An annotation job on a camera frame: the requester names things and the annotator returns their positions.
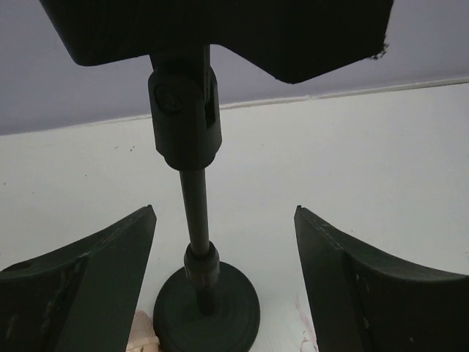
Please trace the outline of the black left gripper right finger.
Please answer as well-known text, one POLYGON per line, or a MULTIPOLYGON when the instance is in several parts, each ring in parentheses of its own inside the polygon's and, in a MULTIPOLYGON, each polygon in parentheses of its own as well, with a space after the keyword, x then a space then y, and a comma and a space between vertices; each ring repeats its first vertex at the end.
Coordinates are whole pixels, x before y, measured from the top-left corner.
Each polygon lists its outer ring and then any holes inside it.
POLYGON ((466 351, 468 277, 418 265, 295 211, 320 351, 466 351))

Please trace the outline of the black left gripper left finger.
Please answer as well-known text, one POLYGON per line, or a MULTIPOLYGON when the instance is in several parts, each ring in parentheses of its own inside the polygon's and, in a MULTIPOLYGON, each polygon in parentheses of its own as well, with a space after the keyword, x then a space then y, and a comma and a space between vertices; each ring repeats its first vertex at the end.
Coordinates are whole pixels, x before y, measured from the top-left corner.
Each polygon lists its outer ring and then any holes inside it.
POLYGON ((125 351, 156 221, 148 205, 1 270, 1 350, 125 351))

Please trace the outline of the black round-base clamp stand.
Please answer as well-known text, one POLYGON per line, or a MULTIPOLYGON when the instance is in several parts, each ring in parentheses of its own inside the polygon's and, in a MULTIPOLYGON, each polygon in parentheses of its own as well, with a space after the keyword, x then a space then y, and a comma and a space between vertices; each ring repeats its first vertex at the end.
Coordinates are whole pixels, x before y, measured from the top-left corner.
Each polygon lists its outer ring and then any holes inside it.
POLYGON ((261 318, 249 279, 209 236, 206 168, 222 143, 219 45, 286 84, 380 54, 391 1, 43 1, 68 54, 92 67, 150 58, 156 150, 179 172, 190 243, 153 310, 164 351, 249 351, 261 318))

